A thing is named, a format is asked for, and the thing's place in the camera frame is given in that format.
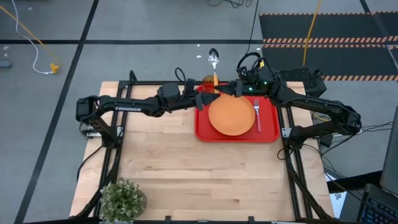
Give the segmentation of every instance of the spoon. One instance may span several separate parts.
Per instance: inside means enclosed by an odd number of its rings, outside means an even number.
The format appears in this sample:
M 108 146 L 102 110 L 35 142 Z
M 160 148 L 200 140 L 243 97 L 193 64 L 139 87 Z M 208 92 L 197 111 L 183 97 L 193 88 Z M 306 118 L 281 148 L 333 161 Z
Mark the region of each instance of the spoon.
M 218 52 L 216 49 L 210 49 L 209 51 L 209 56 L 208 56 L 208 61 L 213 65 L 213 70 L 214 70 L 214 75 L 213 75 L 213 82 L 214 86 L 218 86 L 218 77 L 217 77 L 217 72 L 216 72 L 216 65 L 220 61 Z

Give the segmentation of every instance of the potted plant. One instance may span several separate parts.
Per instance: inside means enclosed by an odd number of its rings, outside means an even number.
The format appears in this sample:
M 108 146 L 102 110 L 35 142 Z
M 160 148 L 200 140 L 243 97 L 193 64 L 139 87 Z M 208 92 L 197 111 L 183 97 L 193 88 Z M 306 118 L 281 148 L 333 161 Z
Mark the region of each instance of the potted plant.
M 102 197 L 100 218 L 104 221 L 133 221 L 144 213 L 147 205 L 146 196 L 138 185 L 128 180 L 119 180 L 101 190 Z

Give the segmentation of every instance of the laptop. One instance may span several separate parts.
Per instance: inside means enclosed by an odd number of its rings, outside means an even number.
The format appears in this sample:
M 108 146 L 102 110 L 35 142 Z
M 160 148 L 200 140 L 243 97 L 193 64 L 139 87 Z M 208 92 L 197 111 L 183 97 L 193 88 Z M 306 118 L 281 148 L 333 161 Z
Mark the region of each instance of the laptop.
M 357 222 L 398 224 L 398 106 L 392 124 L 379 188 L 366 184 Z

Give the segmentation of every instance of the silver fork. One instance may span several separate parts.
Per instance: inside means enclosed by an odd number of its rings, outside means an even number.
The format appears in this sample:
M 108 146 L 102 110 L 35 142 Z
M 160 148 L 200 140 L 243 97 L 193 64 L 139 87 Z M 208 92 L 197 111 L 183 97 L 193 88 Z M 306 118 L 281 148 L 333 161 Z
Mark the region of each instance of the silver fork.
M 256 117 L 257 117 L 257 131 L 261 132 L 261 122 L 260 122 L 260 105 L 259 105 L 259 99 L 254 100 L 254 110 L 256 111 Z

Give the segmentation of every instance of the wooden table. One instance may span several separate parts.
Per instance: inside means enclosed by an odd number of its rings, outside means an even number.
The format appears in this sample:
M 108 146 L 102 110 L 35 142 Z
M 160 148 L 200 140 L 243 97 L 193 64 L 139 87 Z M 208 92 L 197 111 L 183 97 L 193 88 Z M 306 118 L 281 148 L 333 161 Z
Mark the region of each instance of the wooden table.
M 117 82 L 103 82 L 99 95 L 116 96 L 117 86 Z M 288 86 L 304 93 L 302 83 Z M 133 86 L 132 97 L 147 98 L 157 89 Z M 312 125 L 309 111 L 292 111 L 296 125 Z M 289 126 L 285 109 L 284 113 Z M 111 112 L 103 115 L 107 122 L 111 117 Z M 100 138 L 90 140 L 85 157 L 100 144 Z M 317 147 L 315 140 L 306 144 Z M 254 216 L 256 221 L 292 221 L 285 162 L 276 156 L 281 148 L 280 138 L 270 144 L 202 142 L 194 133 L 193 108 L 161 118 L 129 113 L 119 177 L 137 182 L 147 195 L 148 206 L 139 220 L 164 220 L 171 215 L 172 220 L 245 221 Z M 104 152 L 83 166 L 70 215 L 80 212 L 98 188 Z M 309 191 L 333 216 L 319 153 L 304 146 L 301 155 Z M 298 188 L 297 192 L 304 217 L 302 194 Z

